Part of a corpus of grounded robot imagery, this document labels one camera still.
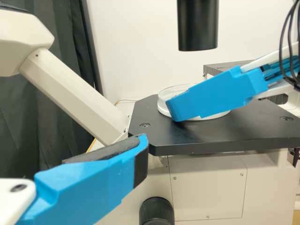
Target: black curtain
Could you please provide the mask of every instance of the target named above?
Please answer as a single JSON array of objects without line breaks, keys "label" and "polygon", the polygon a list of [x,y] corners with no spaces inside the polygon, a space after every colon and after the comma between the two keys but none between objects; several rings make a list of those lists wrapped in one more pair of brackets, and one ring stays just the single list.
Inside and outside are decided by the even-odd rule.
[{"label": "black curtain", "polygon": [[[50,51],[95,85],[80,0],[0,1],[38,17],[55,36]],[[85,152],[92,139],[22,75],[0,77],[0,177],[32,178]]]}]

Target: bolt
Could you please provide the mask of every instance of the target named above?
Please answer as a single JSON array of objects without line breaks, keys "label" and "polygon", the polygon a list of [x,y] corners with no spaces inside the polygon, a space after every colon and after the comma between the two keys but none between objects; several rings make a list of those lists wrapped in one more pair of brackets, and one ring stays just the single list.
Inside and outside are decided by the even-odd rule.
[{"label": "bolt", "polygon": [[14,186],[12,189],[10,189],[10,192],[18,192],[18,191],[22,191],[27,187],[26,184],[18,184],[16,186]]},{"label": "bolt", "polygon": [[150,126],[151,126],[151,124],[149,124],[149,123],[142,123],[142,124],[140,124],[140,127],[143,127],[143,128],[148,128]]},{"label": "bolt", "polygon": [[294,120],[292,117],[289,117],[289,116],[282,116],[280,118],[285,121]]}]

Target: white wall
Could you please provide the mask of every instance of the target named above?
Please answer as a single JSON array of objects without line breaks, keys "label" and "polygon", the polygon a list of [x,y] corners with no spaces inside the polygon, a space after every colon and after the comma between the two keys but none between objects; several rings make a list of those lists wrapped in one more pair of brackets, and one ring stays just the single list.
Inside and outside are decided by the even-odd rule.
[{"label": "white wall", "polygon": [[200,81],[203,65],[278,49],[292,0],[220,0],[218,48],[179,52],[176,0],[88,0],[104,95],[141,98]]}]

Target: clear petri dish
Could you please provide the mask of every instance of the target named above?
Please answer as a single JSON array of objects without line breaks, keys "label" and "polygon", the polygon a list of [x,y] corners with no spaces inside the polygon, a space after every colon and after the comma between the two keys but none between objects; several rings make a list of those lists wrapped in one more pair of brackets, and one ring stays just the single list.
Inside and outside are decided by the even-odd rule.
[{"label": "clear petri dish", "polygon": [[[158,93],[158,100],[157,100],[157,109],[158,111],[167,116],[167,117],[171,117],[171,114],[169,112],[169,109],[166,105],[166,101],[171,99],[172,97],[179,95],[183,92],[185,92],[186,90],[188,90],[191,86],[193,86],[195,84],[180,84],[180,85],[176,85],[176,86],[171,86],[168,88],[165,88],[163,90],[161,90]],[[191,118],[189,120],[212,120],[212,119],[216,119],[216,118],[220,118],[222,116],[225,116],[229,113],[230,111],[226,111],[226,112],[221,112],[221,113],[217,113],[214,114],[212,116],[208,116],[208,117],[204,117],[201,118],[200,116]]]}]

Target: microscope stage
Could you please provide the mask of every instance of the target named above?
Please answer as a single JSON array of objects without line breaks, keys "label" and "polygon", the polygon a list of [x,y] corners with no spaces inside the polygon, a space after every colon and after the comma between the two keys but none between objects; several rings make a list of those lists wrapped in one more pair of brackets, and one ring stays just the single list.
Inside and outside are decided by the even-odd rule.
[{"label": "microscope stage", "polygon": [[157,108],[158,96],[135,103],[129,134],[146,133],[155,156],[199,155],[300,146],[300,118],[269,100],[253,100],[214,120],[174,122]]}]

